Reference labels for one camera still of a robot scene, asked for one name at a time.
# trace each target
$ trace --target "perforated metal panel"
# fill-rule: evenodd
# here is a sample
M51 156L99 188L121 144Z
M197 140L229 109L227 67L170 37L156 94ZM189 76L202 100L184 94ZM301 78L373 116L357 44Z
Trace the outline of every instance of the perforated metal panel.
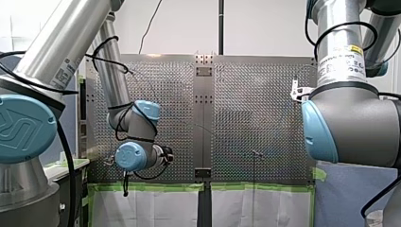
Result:
M209 56L205 65L200 58L123 55L135 73L127 75L131 98L162 106L156 142L172 147L175 161L158 182L193 183L195 167L211 167L215 182L310 183L313 162L305 153L301 106L289 92L293 77L312 59ZM122 171L105 165L121 143L106 123L101 83L88 65L89 180L121 181ZM298 77L300 86L316 81L310 69ZM254 159L254 151L263 157Z
M215 58L213 181L305 184L312 179L301 105L290 96L308 58ZM316 81L314 69L298 75Z
M146 99L161 105L156 143L173 148L174 165L158 178L159 182L193 182L193 56L149 58L128 56L127 66L135 75L127 75L132 100ZM104 161L124 142L114 139L114 131L106 122L107 107L98 76L95 76L96 158L90 171L91 182L121 181L122 170L107 166ZM146 177L154 176L161 168L141 171Z

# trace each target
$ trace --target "label sticker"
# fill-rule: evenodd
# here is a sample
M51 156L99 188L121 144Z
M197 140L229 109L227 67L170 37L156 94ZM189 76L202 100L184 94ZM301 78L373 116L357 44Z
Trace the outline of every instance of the label sticker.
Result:
M338 52L319 62L319 78L365 77L365 60L354 51Z
M56 89L64 89L65 87L67 87L71 78L74 76L76 70L77 70L77 65L71 62L69 59L65 59L62 65L60 66L60 69L57 72L57 74L50 81L50 85L52 85Z
M358 54L360 54L360 55L363 56L363 49L360 48L359 46L357 46L357 45L350 45L349 47L350 47L350 50L351 50L351 51L357 52Z

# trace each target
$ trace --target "logo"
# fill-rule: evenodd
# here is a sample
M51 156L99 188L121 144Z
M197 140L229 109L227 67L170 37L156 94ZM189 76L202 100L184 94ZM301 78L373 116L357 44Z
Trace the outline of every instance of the logo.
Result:
M0 149L1 147L28 150L37 137L42 121L0 108Z

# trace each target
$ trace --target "cable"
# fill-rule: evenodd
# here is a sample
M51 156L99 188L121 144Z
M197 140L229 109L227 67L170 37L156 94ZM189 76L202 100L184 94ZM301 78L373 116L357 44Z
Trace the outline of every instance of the cable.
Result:
M5 58L5 57L11 56L11 55L22 55L22 54L25 54L25 53L26 53L26 51L10 51L10 52L7 52L7 53L0 54L0 60ZM2 62L0 62L0 68L5 73L9 74L10 76L14 77L15 79L17 79L18 81L20 81L20 82L22 82L24 84L31 85L31 86L34 86L34 87L37 87L37 88L42 88L42 89L50 91L50 92L61 93L63 96L77 95L78 94L78 91L58 90L58 89L55 89L55 88L44 86L44 85L39 84L39 83L35 83L35 82L33 82L33 81L29 80L29 79L25 79L25 78L23 78L21 76L18 76L14 72L12 72L12 70L7 68Z
M157 11L159 10L160 4L162 4L162 1L163 1L163 0L160 0L159 3L157 4L156 10L154 10L153 15L152 15L151 18L150 18L147 31L145 31L144 35L142 36L141 47L139 47L139 54L141 54L141 52L142 52L142 47L144 46L145 37L147 37L147 35L148 35L148 32L149 32L149 30L150 30L151 23L153 22L154 16L156 16L156 13L157 13Z
M137 172L133 172L133 174L134 174L137 178L139 178L139 179L141 179L141 180L145 180L145 181L155 180L156 178L160 177L160 176L166 171L167 167L168 167L168 165L166 165L166 166L162 169L162 171L160 171L160 173L158 173L158 174L157 174L156 176L154 176L154 177L149 177L149 178L143 177L143 176L139 175Z
M123 63L121 63L121 62L101 59L101 58L98 58L98 57L96 57L96 56L94 56L94 55L90 55L90 54L85 54L85 56L86 56L86 57L89 57L89 58L92 58L92 59L94 59L94 60L105 61L105 62L108 62L108 63L113 63L113 64L116 64L116 65L119 65L119 66L121 66L121 67L124 68L124 70L125 70L125 71L124 71L124 74L127 74L127 73L130 72L130 69L127 67L127 65L125 65L125 64L123 64Z
M65 157L67 159L68 174L70 176L70 211L68 213L68 227L75 226L75 209L76 209L76 178L74 161L71 150L68 146L67 138L65 137L64 130L60 121L57 121L57 132L61 140L62 148L64 149Z
M309 43L312 44L312 45L316 45L316 44L312 41L312 39L310 39L309 30L308 30L307 26L308 26L308 21L309 21L310 12L312 11L313 6L315 6L316 2L315 2L314 4L312 4L312 3L309 1L308 7L307 7L307 11L306 11L306 17L305 17L305 35L306 35L306 38L307 38L307 40L309 41Z
M155 125L153 124L153 122L148 118L148 116L147 116L144 112L142 112L142 110L136 105L135 101L133 101L133 102L131 103L131 105L125 110L125 112L123 112L123 113L120 115L120 117L119 117L119 119L118 119L118 124L117 124L117 127L115 128L115 139L117 139L118 141L124 141L124 140L128 139L128 137L125 137L125 138L122 138L122 139L119 138L119 137L118 137L118 130L123 130L123 129L121 128L121 123L122 123L123 119L125 118L125 116L127 115L127 113L130 111L130 109L131 109L132 107L135 107L135 109L148 121L148 123L151 125L151 127L152 127L153 130L154 130L154 136L156 136L156 135L158 134L158 131L157 131L156 126L155 126Z
M86 55L86 54L85 54L85 56L92 58L92 64L94 65L94 68L95 68L96 71L97 71L97 66L96 66L96 63L95 63L96 56L97 56L97 54L99 53L100 49L103 48L103 46L104 46L105 44L107 44L107 43L108 43L109 41L111 41L111 40L117 40L117 41L118 41L119 38L118 38L118 36L109 37L109 38L107 38L106 40L104 40L102 43L100 43L100 45L97 46L97 48L94 50L94 53L93 53L92 56L91 56L91 55Z
M392 191L396 186L401 183L401 175L399 175L392 183L390 183L386 188L380 191L377 195L375 195L370 201L368 201L360 210L360 214L363 218L366 218L366 211L377 201L379 201L382 197L384 197L387 193Z
M345 23L341 23L338 24L336 26L332 26L330 28L328 28L318 39L318 41L315 44L315 49L314 49L314 55L315 55L315 60L318 60L318 49L319 49L319 44L322 42L322 40L328 35L330 34L334 29L340 27L340 26L351 26L351 25L359 25L359 26L366 26L367 28L369 28L373 33L374 33L374 40L372 41L371 44L369 44L367 47L363 48L364 51L370 49L372 46L374 46L374 44L377 41L378 38L378 33L377 30L375 29L374 26L372 26L369 23L366 22L360 22L360 21L356 21L356 22L345 22Z
M378 93L379 96L391 96L391 97L396 97L401 100L401 95L395 94L395 93L385 93L385 92L380 92Z
M124 171L124 181L123 181L123 191L124 191L124 197L127 197L129 192L128 192L128 187L129 187L129 179L130 175L128 174L127 171Z
M401 45L401 30L398 28L398 45L397 45L397 47L395 48L394 52L392 52L392 54L391 54L386 60L384 60L381 64L384 64L384 63L386 63L387 61L391 60L392 57L394 57L395 54L398 52L398 50L399 50L399 48L400 48L400 45Z

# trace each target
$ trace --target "white plastic sheet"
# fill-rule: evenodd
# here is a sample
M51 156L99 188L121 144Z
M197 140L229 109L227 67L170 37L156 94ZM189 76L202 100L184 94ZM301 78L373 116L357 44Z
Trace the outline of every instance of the white plastic sheet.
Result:
M196 227L198 192L95 192L94 227Z
M232 190L212 192L213 226L309 227L313 221L309 192Z

